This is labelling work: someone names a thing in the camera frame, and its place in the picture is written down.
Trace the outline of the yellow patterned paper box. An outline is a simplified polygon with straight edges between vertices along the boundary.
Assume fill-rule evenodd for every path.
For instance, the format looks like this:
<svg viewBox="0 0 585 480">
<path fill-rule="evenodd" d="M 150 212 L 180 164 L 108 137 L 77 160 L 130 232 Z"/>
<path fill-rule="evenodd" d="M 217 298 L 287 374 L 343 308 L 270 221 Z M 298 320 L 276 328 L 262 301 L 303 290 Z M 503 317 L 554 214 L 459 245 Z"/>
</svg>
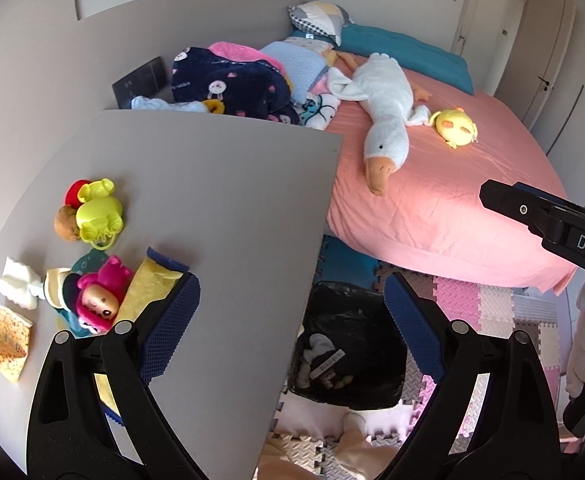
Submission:
<svg viewBox="0 0 585 480">
<path fill-rule="evenodd" d="M 18 382 L 26 364 L 33 323 L 0 306 L 0 373 L 8 382 Z"/>
</svg>

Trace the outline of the pink hooded doll toy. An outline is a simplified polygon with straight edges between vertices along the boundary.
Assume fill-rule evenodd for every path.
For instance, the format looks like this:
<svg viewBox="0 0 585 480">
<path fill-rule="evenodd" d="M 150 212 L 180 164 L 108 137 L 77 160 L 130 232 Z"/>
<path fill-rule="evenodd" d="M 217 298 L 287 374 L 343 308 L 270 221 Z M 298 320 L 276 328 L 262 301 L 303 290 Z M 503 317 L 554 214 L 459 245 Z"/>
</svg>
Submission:
<svg viewBox="0 0 585 480">
<path fill-rule="evenodd" d="M 107 333 L 123 304 L 134 273 L 117 256 L 109 257 L 97 272 L 78 281 L 76 315 L 92 334 Z"/>
</svg>

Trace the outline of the teal cream toy dish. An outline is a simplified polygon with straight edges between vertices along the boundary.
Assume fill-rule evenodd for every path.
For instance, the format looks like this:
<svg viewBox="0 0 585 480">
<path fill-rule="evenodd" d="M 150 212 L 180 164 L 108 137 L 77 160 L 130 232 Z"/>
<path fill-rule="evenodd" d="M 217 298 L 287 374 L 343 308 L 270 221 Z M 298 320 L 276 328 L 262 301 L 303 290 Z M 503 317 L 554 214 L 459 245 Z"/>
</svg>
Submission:
<svg viewBox="0 0 585 480">
<path fill-rule="evenodd" d="M 107 261 L 106 252 L 91 249 L 76 260 L 71 268 L 55 268 L 46 271 L 44 280 L 44 299 L 60 317 L 58 327 L 68 330 L 73 336 L 85 338 L 93 333 L 81 325 L 76 314 L 78 281 L 83 275 L 97 272 Z"/>
</svg>

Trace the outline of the yellow blue snack wrapper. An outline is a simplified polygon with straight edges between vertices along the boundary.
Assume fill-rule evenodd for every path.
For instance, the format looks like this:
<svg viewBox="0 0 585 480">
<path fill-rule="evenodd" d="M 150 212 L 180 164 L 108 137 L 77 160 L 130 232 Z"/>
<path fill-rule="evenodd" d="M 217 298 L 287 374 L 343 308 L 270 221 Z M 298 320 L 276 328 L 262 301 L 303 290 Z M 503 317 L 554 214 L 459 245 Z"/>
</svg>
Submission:
<svg viewBox="0 0 585 480">
<path fill-rule="evenodd" d="M 132 278 L 114 323 L 123 320 L 135 321 L 152 301 L 166 298 L 182 275 L 188 271 L 189 267 L 186 264 L 166 257 L 149 247 L 146 257 Z M 107 376 L 95 374 L 94 378 L 105 414 L 122 426 L 122 418 Z"/>
</svg>

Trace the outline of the lime green plastic toy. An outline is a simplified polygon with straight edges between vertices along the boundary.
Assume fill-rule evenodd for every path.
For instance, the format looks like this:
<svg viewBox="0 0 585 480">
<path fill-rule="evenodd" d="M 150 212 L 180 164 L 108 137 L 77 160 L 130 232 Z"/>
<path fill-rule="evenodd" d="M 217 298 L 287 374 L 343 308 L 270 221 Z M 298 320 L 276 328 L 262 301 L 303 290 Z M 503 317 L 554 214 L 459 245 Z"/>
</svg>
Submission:
<svg viewBox="0 0 585 480">
<path fill-rule="evenodd" d="M 97 250 L 109 249 L 124 228 L 123 206 L 114 196 L 115 190 L 114 181 L 103 178 L 82 185 L 78 191 L 79 237 Z"/>
</svg>

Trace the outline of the teal long pillow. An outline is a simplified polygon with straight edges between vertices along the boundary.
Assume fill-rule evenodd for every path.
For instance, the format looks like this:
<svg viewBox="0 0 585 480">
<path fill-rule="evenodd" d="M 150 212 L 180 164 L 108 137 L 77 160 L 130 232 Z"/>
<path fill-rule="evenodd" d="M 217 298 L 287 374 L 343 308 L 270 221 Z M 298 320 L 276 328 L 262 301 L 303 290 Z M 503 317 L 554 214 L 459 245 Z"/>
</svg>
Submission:
<svg viewBox="0 0 585 480">
<path fill-rule="evenodd" d="M 407 70 L 449 84 L 473 96 L 475 88 L 466 61 L 460 56 L 412 36 L 351 24 L 342 29 L 338 50 L 362 56 L 385 53 Z"/>
</svg>

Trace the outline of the wardrobe doors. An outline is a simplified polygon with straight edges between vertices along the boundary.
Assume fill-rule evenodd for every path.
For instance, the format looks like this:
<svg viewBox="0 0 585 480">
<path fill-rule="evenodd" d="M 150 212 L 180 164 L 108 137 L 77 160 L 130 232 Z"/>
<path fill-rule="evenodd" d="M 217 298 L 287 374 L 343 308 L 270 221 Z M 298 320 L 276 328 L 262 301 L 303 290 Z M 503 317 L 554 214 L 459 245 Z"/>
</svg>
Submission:
<svg viewBox="0 0 585 480">
<path fill-rule="evenodd" d="M 585 206 L 585 0 L 463 0 L 452 50 Z"/>
</svg>

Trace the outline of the white goose plush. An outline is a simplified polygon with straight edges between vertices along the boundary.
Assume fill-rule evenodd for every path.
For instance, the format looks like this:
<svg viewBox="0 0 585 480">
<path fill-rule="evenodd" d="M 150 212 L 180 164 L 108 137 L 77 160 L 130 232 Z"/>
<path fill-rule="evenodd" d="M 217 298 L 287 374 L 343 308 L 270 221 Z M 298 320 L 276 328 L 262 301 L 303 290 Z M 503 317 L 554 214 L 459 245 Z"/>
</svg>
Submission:
<svg viewBox="0 0 585 480">
<path fill-rule="evenodd" d="M 399 62 L 387 53 L 373 53 L 362 64 L 347 52 L 337 56 L 352 74 L 344 75 L 332 67 L 328 89 L 340 101 L 358 102 L 370 117 L 364 142 L 366 185 L 373 195 L 384 196 L 390 177 L 406 162 L 407 129 L 429 118 L 425 103 L 430 93 L 410 81 Z"/>
</svg>

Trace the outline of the foam puzzle floor mat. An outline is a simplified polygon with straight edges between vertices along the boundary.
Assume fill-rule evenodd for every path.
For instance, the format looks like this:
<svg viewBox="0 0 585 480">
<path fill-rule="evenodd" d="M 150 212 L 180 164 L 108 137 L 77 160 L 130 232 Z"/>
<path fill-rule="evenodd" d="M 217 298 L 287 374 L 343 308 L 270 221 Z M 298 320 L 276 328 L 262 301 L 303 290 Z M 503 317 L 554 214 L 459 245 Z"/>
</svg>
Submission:
<svg viewBox="0 0 585 480">
<path fill-rule="evenodd" d="M 384 408 L 406 360 L 434 382 L 406 441 L 374 479 L 560 479 L 555 406 L 527 333 L 482 335 L 420 297 L 404 274 L 382 292 L 318 281 L 295 343 L 288 387 L 317 402 Z"/>
</svg>

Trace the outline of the brown capybara plush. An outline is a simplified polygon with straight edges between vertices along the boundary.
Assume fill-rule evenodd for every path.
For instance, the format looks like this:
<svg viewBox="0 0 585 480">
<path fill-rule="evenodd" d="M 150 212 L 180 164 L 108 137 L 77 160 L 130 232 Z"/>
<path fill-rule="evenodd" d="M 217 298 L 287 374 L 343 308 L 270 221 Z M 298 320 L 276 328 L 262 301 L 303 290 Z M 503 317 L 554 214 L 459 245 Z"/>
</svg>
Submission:
<svg viewBox="0 0 585 480">
<path fill-rule="evenodd" d="M 56 234 L 67 242 L 76 242 L 80 239 L 80 230 L 76 223 L 76 210 L 70 206 L 62 206 L 54 219 Z"/>
</svg>

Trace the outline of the white cartoon cloth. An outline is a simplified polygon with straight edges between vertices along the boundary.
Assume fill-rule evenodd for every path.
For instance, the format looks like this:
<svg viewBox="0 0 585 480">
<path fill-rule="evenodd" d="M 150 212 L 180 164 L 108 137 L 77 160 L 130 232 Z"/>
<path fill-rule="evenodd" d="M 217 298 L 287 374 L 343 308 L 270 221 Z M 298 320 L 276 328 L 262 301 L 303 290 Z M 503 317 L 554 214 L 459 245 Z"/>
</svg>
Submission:
<svg viewBox="0 0 585 480">
<path fill-rule="evenodd" d="M 335 118 L 341 101 L 331 93 L 308 93 L 303 103 L 295 104 L 300 124 L 306 128 L 325 130 Z"/>
</svg>

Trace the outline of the light blue blanket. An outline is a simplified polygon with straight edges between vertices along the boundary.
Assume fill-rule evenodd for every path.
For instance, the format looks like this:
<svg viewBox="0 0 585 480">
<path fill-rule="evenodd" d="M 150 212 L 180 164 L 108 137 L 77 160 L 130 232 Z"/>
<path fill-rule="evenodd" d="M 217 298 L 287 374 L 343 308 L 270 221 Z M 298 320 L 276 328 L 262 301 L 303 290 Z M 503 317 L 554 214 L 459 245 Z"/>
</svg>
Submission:
<svg viewBox="0 0 585 480">
<path fill-rule="evenodd" d="M 290 42 L 271 42 L 261 52 L 283 65 L 292 84 L 293 104 L 303 104 L 316 81 L 327 70 L 326 61 L 320 54 Z"/>
</svg>

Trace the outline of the patterned square pillow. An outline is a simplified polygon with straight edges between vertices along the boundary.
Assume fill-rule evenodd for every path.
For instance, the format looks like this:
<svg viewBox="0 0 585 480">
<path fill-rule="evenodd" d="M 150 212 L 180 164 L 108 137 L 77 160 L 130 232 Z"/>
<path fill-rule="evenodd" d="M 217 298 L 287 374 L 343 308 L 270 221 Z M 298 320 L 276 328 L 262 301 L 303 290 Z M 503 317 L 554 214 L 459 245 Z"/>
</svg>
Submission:
<svg viewBox="0 0 585 480">
<path fill-rule="evenodd" d="M 352 23 L 349 13 L 335 3 L 310 1 L 288 6 L 287 11 L 294 28 L 313 37 L 329 38 L 338 47 L 342 42 L 342 29 Z"/>
</svg>

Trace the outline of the pink fleece blanket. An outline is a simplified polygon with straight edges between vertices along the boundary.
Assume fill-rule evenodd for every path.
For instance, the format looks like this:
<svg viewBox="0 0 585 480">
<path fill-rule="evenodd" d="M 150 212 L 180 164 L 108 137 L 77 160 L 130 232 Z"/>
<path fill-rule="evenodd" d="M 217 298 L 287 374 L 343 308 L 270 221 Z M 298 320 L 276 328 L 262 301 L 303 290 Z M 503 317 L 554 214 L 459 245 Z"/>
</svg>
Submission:
<svg viewBox="0 0 585 480">
<path fill-rule="evenodd" d="M 261 52 L 260 50 L 244 46 L 243 44 L 233 44 L 228 41 L 218 41 L 211 44 L 209 50 L 221 58 L 227 58 L 227 60 L 235 62 L 258 62 L 264 61 L 271 66 L 275 67 L 284 77 L 287 76 L 287 72 L 282 63 L 276 58 Z"/>
</svg>

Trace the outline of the black wall switch panel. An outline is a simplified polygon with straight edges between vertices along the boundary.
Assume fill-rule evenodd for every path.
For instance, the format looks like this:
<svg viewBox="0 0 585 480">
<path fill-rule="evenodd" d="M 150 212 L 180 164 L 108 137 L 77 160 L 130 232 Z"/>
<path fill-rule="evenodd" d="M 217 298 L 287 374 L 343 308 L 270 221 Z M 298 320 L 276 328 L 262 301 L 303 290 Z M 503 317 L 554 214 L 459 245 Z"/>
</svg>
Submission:
<svg viewBox="0 0 585 480">
<path fill-rule="evenodd" d="M 136 96 L 153 98 L 168 85 L 166 66 L 161 56 L 157 56 L 117 80 L 111 89 L 118 109 L 129 110 L 132 107 L 132 99 Z"/>
</svg>

